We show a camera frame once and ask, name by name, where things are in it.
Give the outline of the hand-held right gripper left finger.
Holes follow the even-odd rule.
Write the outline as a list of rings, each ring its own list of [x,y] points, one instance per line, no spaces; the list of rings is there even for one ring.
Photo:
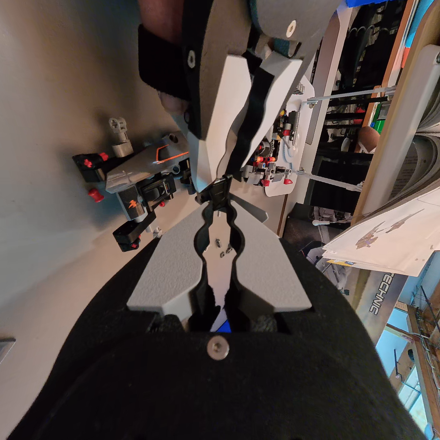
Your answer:
[[[215,309],[204,257],[211,224],[212,205],[201,205],[162,235],[129,297],[130,310],[194,315]]]

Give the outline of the green storage bin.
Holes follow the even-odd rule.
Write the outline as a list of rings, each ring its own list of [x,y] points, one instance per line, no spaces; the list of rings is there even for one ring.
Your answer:
[[[382,133],[390,106],[391,106],[391,101],[381,102],[378,103],[377,105],[377,109],[373,116],[371,127],[379,134]]]

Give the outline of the flat grey orange striped tile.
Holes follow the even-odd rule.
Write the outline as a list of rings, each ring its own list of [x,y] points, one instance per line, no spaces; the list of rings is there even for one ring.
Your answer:
[[[12,349],[13,345],[16,343],[15,338],[1,338],[0,339],[0,363],[8,355],[9,351]]]

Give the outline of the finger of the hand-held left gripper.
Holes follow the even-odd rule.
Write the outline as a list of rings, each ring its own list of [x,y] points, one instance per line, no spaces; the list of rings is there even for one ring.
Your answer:
[[[228,133],[245,106],[250,88],[246,59],[228,55],[205,139],[199,140],[188,132],[191,178],[196,191],[205,190],[217,179],[217,170],[227,149]]]
[[[301,60],[291,60],[272,52],[256,69],[248,108],[230,155],[227,175],[237,173],[256,151],[283,107],[301,64]]]

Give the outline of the black grey lego assembly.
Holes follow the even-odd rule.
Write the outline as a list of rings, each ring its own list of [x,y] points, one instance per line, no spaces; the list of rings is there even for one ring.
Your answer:
[[[116,195],[127,221],[113,232],[122,252],[137,250],[144,231],[160,238],[155,210],[171,201],[177,192],[196,193],[190,169],[186,134],[174,131],[158,142],[135,150],[129,140],[124,118],[110,118],[117,138],[107,153],[78,154],[72,157],[88,184],[101,184]]]

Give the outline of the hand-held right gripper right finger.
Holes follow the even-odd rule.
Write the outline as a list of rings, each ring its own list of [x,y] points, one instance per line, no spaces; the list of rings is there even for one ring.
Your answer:
[[[230,206],[230,242],[236,251],[226,294],[226,311],[247,319],[311,308],[277,234],[241,206]]]

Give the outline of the dark lego set box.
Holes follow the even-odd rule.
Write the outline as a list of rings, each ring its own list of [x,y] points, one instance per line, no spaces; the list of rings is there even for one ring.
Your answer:
[[[283,238],[343,294],[370,333],[381,332],[407,276],[324,256],[324,245],[344,232],[351,219],[349,212],[295,203],[287,215]]]

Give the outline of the person's left hand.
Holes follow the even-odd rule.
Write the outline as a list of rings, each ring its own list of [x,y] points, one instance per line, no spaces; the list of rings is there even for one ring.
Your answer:
[[[190,101],[182,47],[183,0],[140,0],[138,67],[165,110],[183,115]]]

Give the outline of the black lego fin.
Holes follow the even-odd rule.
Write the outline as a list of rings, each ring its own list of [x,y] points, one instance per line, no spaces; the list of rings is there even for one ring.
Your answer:
[[[228,207],[230,201],[230,188],[233,176],[226,174],[220,179],[208,185],[202,192],[197,193],[195,201],[202,205],[205,202],[212,202],[214,211],[224,211]]]

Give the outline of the lego instruction booklet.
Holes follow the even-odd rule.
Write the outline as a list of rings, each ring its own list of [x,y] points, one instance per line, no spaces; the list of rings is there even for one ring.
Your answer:
[[[415,135],[410,152],[425,154],[395,197],[323,247],[340,265],[418,276],[440,250],[439,133]]]

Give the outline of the large lego car chassis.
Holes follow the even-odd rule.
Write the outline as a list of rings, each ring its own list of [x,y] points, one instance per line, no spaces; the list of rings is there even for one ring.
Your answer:
[[[313,94],[314,89],[312,85],[306,77],[303,77],[292,95],[300,95],[307,100]],[[286,104],[256,151],[251,155],[246,165],[241,168],[235,179],[245,184],[260,186],[263,189],[267,187],[269,183],[266,183],[266,179],[273,177],[277,172],[281,171],[280,168],[274,167],[272,163],[278,159],[281,136],[290,135],[294,121],[294,112],[288,111]]]

